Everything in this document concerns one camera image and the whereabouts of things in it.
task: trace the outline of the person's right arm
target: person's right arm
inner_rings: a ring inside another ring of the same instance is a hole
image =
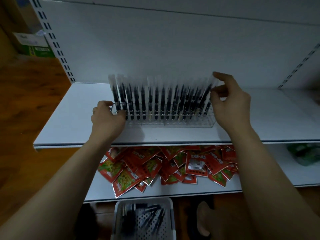
[[[225,82],[211,91],[214,115],[235,147],[242,191],[258,232],[266,239],[319,239],[320,218],[251,127],[250,95],[231,75],[213,75]]]

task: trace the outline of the hand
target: hand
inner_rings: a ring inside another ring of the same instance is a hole
[[[95,142],[109,144],[122,133],[125,127],[126,112],[120,110],[117,115],[114,115],[110,111],[112,104],[111,101],[99,101],[98,106],[92,110],[90,139]]]
[[[225,83],[211,89],[210,99],[218,124],[229,136],[251,128],[250,95],[242,91],[232,75],[213,72],[213,76]]]

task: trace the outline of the wooden floor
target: wooden floor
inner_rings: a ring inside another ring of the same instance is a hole
[[[70,87],[56,59],[19,56],[0,70],[0,225],[32,197],[76,148],[36,152],[32,143]],[[320,215],[320,188],[301,188],[313,210]],[[177,239],[189,239],[189,197],[172,198]],[[244,215],[242,193],[212,196],[215,208]],[[109,239],[114,203],[94,205],[101,239]]]

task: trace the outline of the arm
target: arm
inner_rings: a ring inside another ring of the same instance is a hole
[[[93,109],[89,140],[0,228],[0,239],[63,239],[70,232],[103,155],[125,126],[125,112],[113,115],[111,105],[100,101]]]
[[[231,75],[214,72],[214,76],[225,82],[211,92],[214,114],[235,147],[242,190],[258,231],[267,239],[319,238],[320,218],[251,127],[250,95]]]

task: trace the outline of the clear acrylic pen holder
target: clear acrylic pen holder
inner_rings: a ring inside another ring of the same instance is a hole
[[[111,112],[117,114],[114,104]],[[152,113],[149,113],[147,110],[144,115],[142,113],[142,106],[140,105],[140,113],[137,114],[136,109],[131,114],[128,111],[127,118],[127,128],[211,128],[216,122],[212,106],[210,106],[207,113],[205,113],[204,108],[202,113],[197,111],[195,113],[189,112],[189,114],[174,116],[172,113],[167,114],[166,112],[161,115],[160,106],[158,115],[155,114],[154,110]]]

